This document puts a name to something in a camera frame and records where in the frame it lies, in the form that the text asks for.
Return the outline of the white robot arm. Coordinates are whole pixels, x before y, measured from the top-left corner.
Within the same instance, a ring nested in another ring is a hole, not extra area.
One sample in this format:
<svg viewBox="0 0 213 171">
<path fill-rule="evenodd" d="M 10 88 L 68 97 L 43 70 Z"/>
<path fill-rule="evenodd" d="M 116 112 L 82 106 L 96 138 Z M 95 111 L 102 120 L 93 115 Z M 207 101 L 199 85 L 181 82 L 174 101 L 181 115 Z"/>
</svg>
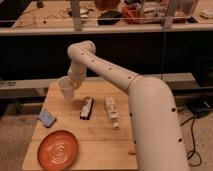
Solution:
<svg viewBox="0 0 213 171">
<path fill-rule="evenodd" d="M 128 95 L 138 171 L 190 171 L 174 96 L 168 85 L 95 55 L 91 41 L 68 47 L 73 79 L 90 69 Z"/>
</svg>

